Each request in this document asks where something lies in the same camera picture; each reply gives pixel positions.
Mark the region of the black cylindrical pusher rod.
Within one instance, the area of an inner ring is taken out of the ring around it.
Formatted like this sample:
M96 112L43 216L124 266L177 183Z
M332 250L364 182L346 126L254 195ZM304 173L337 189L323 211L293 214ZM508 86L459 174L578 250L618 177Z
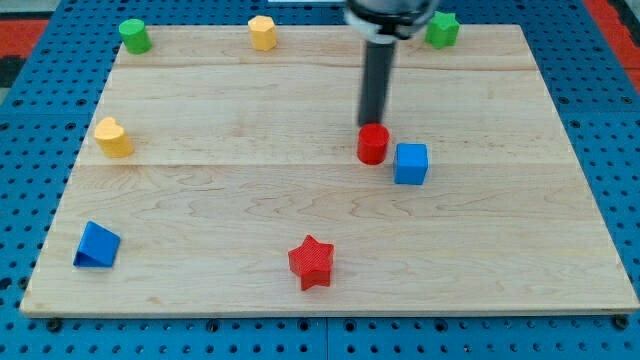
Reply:
M360 127L383 121L395 50L395 42L366 42L357 118Z

